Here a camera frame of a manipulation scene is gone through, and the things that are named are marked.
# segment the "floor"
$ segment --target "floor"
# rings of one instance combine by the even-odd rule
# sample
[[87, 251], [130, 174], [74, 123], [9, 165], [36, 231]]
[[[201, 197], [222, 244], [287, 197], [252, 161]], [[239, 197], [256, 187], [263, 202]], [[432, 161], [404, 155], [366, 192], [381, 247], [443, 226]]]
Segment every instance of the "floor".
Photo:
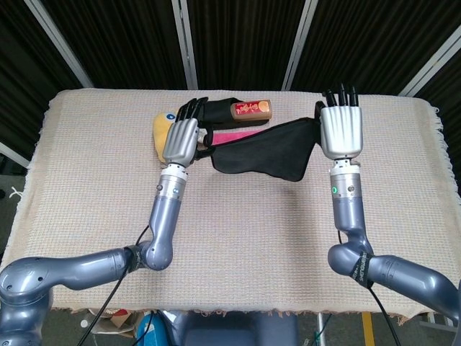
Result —
[[[12, 227], [16, 206], [20, 199], [18, 195], [9, 198], [12, 186], [18, 191], [24, 189], [24, 177], [0, 175], [0, 190], [6, 192], [6, 197], [0, 199], [0, 252], [4, 251], [9, 232]], [[42, 329], [43, 345], [76, 345], [83, 329], [80, 321], [84, 313], [71, 314], [69, 311], [51, 311]], [[421, 327], [420, 316], [398, 327], [393, 319], [396, 331], [402, 345], [418, 346], [450, 346], [455, 337], [452, 332], [444, 332], [426, 327]], [[381, 314], [372, 315], [373, 332], [376, 346], [394, 345], [392, 336], [384, 317]], [[312, 340], [316, 327], [314, 314], [299, 316], [300, 346], [306, 339]], [[333, 315], [325, 330], [327, 345], [363, 346], [362, 318], [360, 314]], [[85, 345], [93, 346], [126, 346], [133, 343], [132, 339], [118, 336], [97, 335], [90, 337]]]

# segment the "black strap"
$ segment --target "black strap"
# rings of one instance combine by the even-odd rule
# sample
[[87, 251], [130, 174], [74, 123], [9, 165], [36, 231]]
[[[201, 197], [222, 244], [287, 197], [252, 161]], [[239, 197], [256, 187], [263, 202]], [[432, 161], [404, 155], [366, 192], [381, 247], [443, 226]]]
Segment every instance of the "black strap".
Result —
[[349, 274], [357, 283], [365, 288], [371, 288], [373, 282], [368, 280], [368, 267], [373, 255], [366, 252], [360, 254], [359, 259], [355, 263], [354, 269]]

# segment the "black cloth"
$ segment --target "black cloth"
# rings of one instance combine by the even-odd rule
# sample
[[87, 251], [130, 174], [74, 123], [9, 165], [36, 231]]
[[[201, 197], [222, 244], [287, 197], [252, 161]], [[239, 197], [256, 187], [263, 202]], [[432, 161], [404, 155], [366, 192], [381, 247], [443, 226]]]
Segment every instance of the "black cloth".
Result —
[[304, 117], [211, 146], [203, 156], [211, 155], [213, 166], [222, 173], [259, 172], [297, 182], [304, 177], [315, 143], [320, 144], [320, 123]]

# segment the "robotic arm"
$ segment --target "robotic arm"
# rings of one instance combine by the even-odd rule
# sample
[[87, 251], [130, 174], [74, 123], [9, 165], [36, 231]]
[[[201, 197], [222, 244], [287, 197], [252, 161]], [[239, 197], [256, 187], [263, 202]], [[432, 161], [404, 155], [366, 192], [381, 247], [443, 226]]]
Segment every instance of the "robotic arm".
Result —
[[365, 228], [360, 166], [352, 161], [363, 147], [362, 109], [354, 90], [348, 104], [342, 85], [339, 105], [331, 91], [326, 100], [328, 107], [317, 103], [316, 117], [321, 121], [323, 153], [334, 162], [330, 181], [335, 226], [347, 236], [346, 243], [335, 245], [328, 252], [331, 269], [351, 276], [367, 288], [379, 283], [459, 321], [460, 294], [445, 276], [400, 257], [373, 254]]
[[41, 345], [41, 329], [53, 302], [53, 286], [84, 290], [119, 280], [138, 268], [163, 270], [173, 257], [172, 240], [187, 181], [186, 168], [197, 146], [196, 119], [174, 123], [157, 185], [149, 226], [152, 241], [72, 258], [28, 257], [0, 274], [0, 345]]

